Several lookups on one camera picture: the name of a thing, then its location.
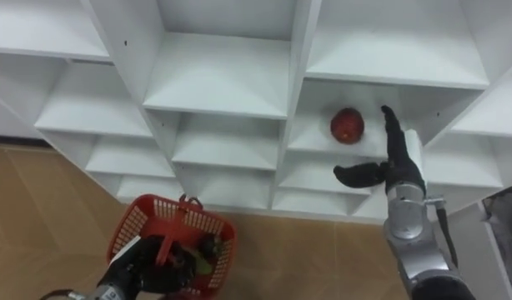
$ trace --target wooden floor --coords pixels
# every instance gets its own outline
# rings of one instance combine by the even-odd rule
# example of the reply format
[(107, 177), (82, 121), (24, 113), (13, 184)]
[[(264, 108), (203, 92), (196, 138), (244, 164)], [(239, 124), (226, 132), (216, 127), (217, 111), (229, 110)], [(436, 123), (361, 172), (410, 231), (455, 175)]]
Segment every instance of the wooden floor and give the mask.
[[(0, 146), (0, 299), (91, 291), (124, 210), (59, 154)], [(239, 243), (220, 299), (406, 299), (380, 227), (227, 217)]]

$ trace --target object in basket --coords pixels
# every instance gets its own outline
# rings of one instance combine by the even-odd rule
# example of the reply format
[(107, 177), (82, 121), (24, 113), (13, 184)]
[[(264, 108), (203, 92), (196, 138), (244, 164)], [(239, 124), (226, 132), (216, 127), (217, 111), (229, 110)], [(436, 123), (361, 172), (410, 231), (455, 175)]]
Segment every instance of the object in basket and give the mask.
[(340, 110), (330, 122), (330, 132), (340, 143), (352, 145), (357, 143), (364, 134), (364, 119), (354, 108)]
[(169, 251), (168, 261), (163, 266), (152, 264), (143, 270), (142, 291), (176, 293), (191, 283), (195, 277), (196, 268), (197, 263), (193, 255), (185, 251), (180, 242), (174, 241)]
[(212, 264), (209, 263), (199, 251), (189, 247), (184, 247), (183, 249), (191, 253), (195, 258), (197, 275), (209, 275), (213, 272)]
[(222, 250), (223, 241), (219, 235), (206, 233), (198, 240), (198, 251), (207, 260), (217, 259)]

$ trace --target plastic basket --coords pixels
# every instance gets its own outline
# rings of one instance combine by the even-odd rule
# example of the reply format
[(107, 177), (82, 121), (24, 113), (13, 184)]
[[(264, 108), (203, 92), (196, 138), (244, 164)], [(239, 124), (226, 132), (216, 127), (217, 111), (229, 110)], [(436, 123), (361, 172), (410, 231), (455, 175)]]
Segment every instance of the plastic basket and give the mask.
[(108, 248), (108, 262), (133, 238), (139, 235), (165, 236), (156, 257), (161, 265), (168, 256), (173, 241), (194, 247), (205, 233), (218, 234), (223, 240), (223, 250), (213, 264), (209, 275), (198, 275), (190, 287), (178, 295), (190, 299), (214, 298), (223, 286), (233, 261), (236, 248), (236, 231), (232, 224), (222, 217), (205, 212), (197, 198), (182, 195), (178, 202), (157, 195), (146, 194), (130, 204), (117, 227)]

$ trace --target shelving unit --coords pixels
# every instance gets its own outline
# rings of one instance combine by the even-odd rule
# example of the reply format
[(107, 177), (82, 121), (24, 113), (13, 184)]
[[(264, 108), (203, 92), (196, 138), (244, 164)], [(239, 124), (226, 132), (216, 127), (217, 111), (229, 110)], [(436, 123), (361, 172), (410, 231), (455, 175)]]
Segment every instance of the shelving unit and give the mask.
[(0, 103), (124, 203), (381, 223), (332, 169), (386, 159), (384, 104), (449, 213), (512, 185), (512, 2), (210, 1), (0, 0)]

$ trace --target red apple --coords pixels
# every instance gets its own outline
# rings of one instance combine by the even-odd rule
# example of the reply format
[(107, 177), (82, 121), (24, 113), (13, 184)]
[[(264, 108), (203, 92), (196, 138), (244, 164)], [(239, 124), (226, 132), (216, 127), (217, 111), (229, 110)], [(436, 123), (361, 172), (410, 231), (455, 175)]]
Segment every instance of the red apple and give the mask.
[(364, 119), (354, 108), (340, 110), (330, 122), (330, 132), (334, 138), (344, 144), (357, 143), (364, 134)]

